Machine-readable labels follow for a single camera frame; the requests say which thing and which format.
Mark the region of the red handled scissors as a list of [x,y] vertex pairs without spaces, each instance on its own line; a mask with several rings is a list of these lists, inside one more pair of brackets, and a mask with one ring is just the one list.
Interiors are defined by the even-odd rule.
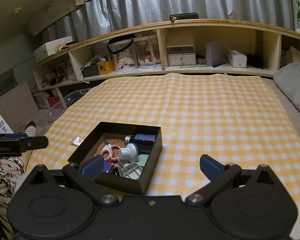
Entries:
[[120,146],[112,145],[108,140],[104,141],[104,147],[102,148],[101,155],[105,161],[116,163],[119,160]]

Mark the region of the white box on shelf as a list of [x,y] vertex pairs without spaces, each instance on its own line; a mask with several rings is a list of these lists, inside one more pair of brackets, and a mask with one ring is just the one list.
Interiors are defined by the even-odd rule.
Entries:
[[72,36],[66,36],[43,44],[34,51],[36,62],[55,54],[57,51],[61,50],[63,46],[72,41]]

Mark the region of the white plastic tool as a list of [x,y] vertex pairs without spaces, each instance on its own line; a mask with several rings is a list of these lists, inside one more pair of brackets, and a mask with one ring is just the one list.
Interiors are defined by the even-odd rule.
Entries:
[[143,168],[138,163],[120,163],[121,176],[127,179],[139,180],[143,173]]

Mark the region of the yellow printed box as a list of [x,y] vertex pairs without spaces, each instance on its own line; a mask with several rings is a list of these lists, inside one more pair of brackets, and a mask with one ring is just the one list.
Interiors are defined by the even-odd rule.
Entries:
[[110,74],[115,69],[115,62],[114,60],[109,60],[107,62],[98,62],[97,67],[100,75]]

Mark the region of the clear plastic wrapper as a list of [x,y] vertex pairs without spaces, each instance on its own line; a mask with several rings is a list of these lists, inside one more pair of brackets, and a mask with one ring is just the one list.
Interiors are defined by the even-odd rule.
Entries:
[[74,137],[74,139],[72,139],[72,141],[71,141],[71,145],[78,147],[82,142],[83,142],[83,139],[81,139],[80,137]]

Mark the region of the black storage box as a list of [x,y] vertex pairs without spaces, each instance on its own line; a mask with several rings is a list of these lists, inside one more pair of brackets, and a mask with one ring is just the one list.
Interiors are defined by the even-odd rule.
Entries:
[[96,183],[144,196],[161,150],[159,126],[102,121],[81,142],[68,162],[87,164],[100,155],[104,167]]

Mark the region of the dark blue bottle silver cap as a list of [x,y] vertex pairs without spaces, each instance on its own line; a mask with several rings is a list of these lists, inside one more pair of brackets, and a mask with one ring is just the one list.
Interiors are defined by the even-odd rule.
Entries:
[[151,134],[127,135],[125,137],[125,145],[135,144],[139,155],[150,154],[156,138],[156,135]]

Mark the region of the smart watch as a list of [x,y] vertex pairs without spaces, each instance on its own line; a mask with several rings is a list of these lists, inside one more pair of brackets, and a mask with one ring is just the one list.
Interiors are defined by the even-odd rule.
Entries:
[[109,171],[108,174],[112,174],[112,175],[116,175],[119,177],[122,177],[122,169],[118,166],[112,166]]

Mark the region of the round cork coaster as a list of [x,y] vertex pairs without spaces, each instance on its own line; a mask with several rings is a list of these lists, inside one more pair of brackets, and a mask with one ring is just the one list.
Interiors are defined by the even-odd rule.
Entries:
[[119,138],[105,139],[97,148],[96,155],[101,155],[105,161],[115,163],[119,159],[119,149],[125,147],[125,142]]

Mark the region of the silver curtain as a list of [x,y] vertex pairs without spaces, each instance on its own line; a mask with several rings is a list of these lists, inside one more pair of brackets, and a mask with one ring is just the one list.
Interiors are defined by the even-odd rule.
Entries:
[[84,41],[186,12],[294,29],[292,0],[51,0],[30,18],[29,31],[40,43],[66,36]]

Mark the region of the yellow checkered tablecloth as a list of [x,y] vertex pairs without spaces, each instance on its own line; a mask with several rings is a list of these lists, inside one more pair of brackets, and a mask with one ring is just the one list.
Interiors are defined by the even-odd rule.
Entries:
[[120,77],[92,88],[57,119],[49,146],[28,169],[66,165],[74,137],[99,122],[161,127],[162,152],[148,193],[185,196],[207,182],[199,158],[208,154],[242,168],[268,164],[300,206],[300,138],[281,101],[258,76]]

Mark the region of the colourful card pack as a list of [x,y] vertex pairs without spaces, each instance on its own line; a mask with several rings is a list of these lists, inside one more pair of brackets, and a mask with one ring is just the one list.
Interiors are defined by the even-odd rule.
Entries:
[[103,169],[103,173],[107,173],[109,171],[109,169],[113,166],[113,164],[111,162],[105,161],[104,160],[104,169]]

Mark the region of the wooden wall shelf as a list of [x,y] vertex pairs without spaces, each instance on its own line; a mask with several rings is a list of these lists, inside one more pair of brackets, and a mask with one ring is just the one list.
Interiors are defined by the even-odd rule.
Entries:
[[[154,36],[158,40],[161,63],[158,69],[133,69],[127,72],[112,72],[84,78],[81,69],[93,57],[93,52],[105,54],[106,42],[112,38],[135,34],[147,39]],[[219,42],[222,57],[226,57],[228,49],[237,50],[243,54],[254,54],[261,58],[260,68],[234,68],[225,63],[218,67],[202,65],[171,66],[168,63],[168,49],[176,45],[192,45],[197,54],[205,54],[205,45],[209,42]],[[281,52],[294,46],[300,51],[300,33],[277,27],[274,25],[253,23],[238,20],[177,20],[138,25],[107,34],[99,35],[88,40],[78,42],[68,48],[48,56],[36,63],[33,74],[37,88],[32,92],[74,85],[80,82],[96,81],[120,76],[155,75],[166,73],[222,73],[239,75],[257,75],[272,77],[280,68]],[[66,80],[57,85],[49,85],[45,67],[56,66],[63,60],[70,60],[74,80]]]

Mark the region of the striped sock foot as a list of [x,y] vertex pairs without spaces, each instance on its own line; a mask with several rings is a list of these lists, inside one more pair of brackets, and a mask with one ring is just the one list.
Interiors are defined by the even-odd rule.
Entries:
[[25,134],[28,137],[35,137],[37,135],[36,123],[34,121],[30,121],[25,128]]

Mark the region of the mint green round compact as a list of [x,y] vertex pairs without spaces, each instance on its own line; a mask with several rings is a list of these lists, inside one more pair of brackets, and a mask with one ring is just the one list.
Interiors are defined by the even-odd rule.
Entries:
[[136,161],[136,163],[140,166],[140,167],[145,167],[147,160],[149,158],[149,154],[141,154],[138,156],[138,159]]

